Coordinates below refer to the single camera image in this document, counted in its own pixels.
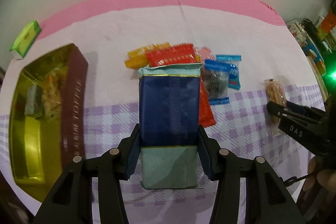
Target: pink foam mat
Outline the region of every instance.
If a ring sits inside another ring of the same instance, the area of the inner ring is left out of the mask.
[[[37,40],[45,38],[74,22],[111,11],[133,8],[186,5],[221,10],[259,19],[276,26],[285,26],[281,16],[259,0],[88,0],[66,8],[43,21]]]

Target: red candy wrapper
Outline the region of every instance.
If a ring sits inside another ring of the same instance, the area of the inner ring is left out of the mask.
[[[162,50],[155,50],[146,54],[151,67],[197,63],[194,45],[179,44]]]
[[[197,63],[193,44],[179,44],[169,48],[151,51],[146,54],[146,57],[151,67]],[[205,128],[215,125],[216,121],[212,114],[202,78],[200,78],[199,81],[199,124]]]
[[[202,77],[199,79],[199,124],[210,127],[216,124]]]

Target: human hand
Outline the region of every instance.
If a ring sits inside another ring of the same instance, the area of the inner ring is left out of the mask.
[[[316,160],[315,157],[312,158],[308,164],[308,171],[307,173],[310,174],[314,171],[316,167]],[[302,187],[303,191],[307,191],[313,187],[316,181],[315,176],[311,176],[306,178],[304,185]],[[317,181],[323,187],[325,187],[329,192],[336,193],[336,170],[325,169],[320,171],[317,174]]]

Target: green product box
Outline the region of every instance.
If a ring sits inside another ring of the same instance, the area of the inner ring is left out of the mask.
[[[26,56],[40,31],[41,27],[36,20],[31,21],[23,28],[9,50],[15,59],[23,59]]]

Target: clear plastic wrapper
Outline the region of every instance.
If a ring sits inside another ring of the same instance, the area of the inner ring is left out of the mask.
[[[210,105],[228,104],[227,96],[228,72],[230,67],[214,60],[205,60],[202,79]]]
[[[289,25],[288,29],[294,36],[300,47],[304,47],[305,45],[307,45],[306,39],[308,34],[305,31],[305,28],[299,22],[296,21],[293,24]]]
[[[204,63],[206,59],[216,60],[215,56],[212,54],[211,50],[208,47],[195,48],[196,58],[199,57],[199,62]]]
[[[66,66],[54,68],[46,74],[41,82],[42,102],[47,119],[59,117],[61,113],[61,90],[65,84],[66,73]]]
[[[25,116],[38,118],[43,115],[42,88],[34,84],[28,88]]]
[[[265,80],[264,85],[268,101],[275,102],[284,107],[287,106],[284,88],[279,81],[268,79]],[[278,129],[279,122],[280,119],[272,115],[272,124],[274,125],[272,132],[276,135],[280,134],[281,132],[281,130]]]
[[[204,128],[216,124],[202,77],[199,80],[199,124]]]

